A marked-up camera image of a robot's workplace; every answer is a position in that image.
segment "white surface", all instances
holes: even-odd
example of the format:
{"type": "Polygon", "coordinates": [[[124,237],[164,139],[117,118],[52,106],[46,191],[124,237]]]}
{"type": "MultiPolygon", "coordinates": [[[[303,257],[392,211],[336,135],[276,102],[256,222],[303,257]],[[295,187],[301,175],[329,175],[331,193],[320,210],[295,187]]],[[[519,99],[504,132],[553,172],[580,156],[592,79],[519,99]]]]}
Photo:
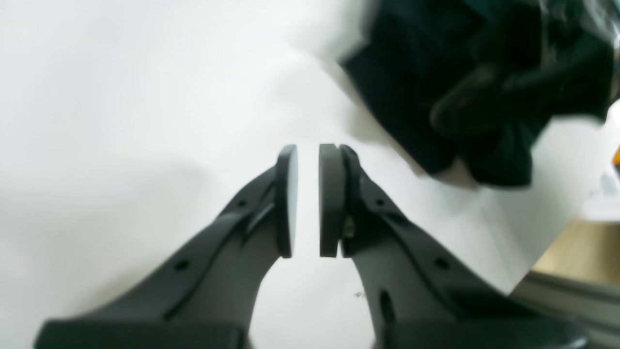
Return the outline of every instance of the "white surface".
{"type": "Polygon", "coordinates": [[[613,165],[582,204],[579,216],[593,222],[620,222],[620,177],[613,165]]]}
{"type": "Polygon", "coordinates": [[[420,174],[322,63],[359,40],[363,5],[0,1],[0,347],[126,291],[287,143],[297,241],[259,293],[258,349],[373,340],[352,263],[318,258],[319,143],[353,147],[411,220],[511,290],[595,185],[617,125],[554,122],[527,191],[478,188],[458,164],[444,183],[420,174]]]}

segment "black plastic bracket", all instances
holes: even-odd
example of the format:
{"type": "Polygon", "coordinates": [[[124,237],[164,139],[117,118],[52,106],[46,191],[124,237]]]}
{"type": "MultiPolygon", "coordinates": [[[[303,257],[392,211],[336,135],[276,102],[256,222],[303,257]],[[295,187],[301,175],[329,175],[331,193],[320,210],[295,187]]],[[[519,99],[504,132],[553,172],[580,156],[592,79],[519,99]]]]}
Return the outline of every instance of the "black plastic bracket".
{"type": "Polygon", "coordinates": [[[241,349],[263,277],[292,256],[297,152],[241,189],[215,221],[117,300],[50,320],[38,349],[241,349]]]}
{"type": "Polygon", "coordinates": [[[379,347],[585,348],[579,324],[500,294],[410,222],[348,146],[319,156],[321,256],[353,258],[379,347]]]}

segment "screw hole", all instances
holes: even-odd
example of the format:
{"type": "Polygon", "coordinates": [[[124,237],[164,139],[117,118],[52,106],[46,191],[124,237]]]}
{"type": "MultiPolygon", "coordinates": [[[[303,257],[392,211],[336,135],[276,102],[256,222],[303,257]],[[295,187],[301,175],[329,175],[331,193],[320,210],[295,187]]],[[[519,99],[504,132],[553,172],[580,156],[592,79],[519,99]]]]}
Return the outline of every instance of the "screw hole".
{"type": "Polygon", "coordinates": [[[385,320],[386,324],[393,324],[396,322],[394,305],[392,305],[392,299],[386,291],[381,291],[379,303],[381,304],[381,313],[383,314],[383,320],[385,320]]]}
{"type": "Polygon", "coordinates": [[[189,266],[190,266],[190,261],[182,260],[174,266],[174,269],[176,271],[183,271],[183,270],[186,270],[189,266]]]}
{"type": "Polygon", "coordinates": [[[439,269],[443,269],[443,270],[450,269],[450,264],[448,263],[448,261],[446,261],[443,258],[435,259],[435,265],[437,265],[437,267],[439,267],[439,269]]]}

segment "black fabric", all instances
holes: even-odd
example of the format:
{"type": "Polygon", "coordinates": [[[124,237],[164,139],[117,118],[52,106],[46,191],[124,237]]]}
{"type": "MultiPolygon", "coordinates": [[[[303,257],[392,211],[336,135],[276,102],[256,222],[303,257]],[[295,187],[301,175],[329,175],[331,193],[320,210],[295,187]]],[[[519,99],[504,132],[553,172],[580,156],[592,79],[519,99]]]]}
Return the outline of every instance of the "black fabric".
{"type": "Polygon", "coordinates": [[[478,182],[531,182],[530,148],[548,117],[451,138],[436,133],[428,119],[439,95],[481,60],[497,54],[472,47],[485,42],[481,37],[506,40],[510,35],[513,64],[537,64],[539,52],[529,44],[528,24],[519,23],[514,14],[508,0],[385,0],[371,29],[371,43],[343,63],[375,118],[429,174],[447,169],[460,156],[478,182]],[[505,25],[511,20],[515,25],[505,25]]]}

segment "wooden floor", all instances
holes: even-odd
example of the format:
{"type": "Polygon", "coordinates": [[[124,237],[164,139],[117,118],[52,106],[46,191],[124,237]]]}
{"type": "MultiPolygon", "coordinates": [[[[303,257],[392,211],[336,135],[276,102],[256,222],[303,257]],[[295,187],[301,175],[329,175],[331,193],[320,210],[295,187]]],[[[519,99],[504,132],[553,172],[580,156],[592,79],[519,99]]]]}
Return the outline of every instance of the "wooden floor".
{"type": "Polygon", "coordinates": [[[620,224],[573,220],[533,269],[620,287],[620,224]]]}

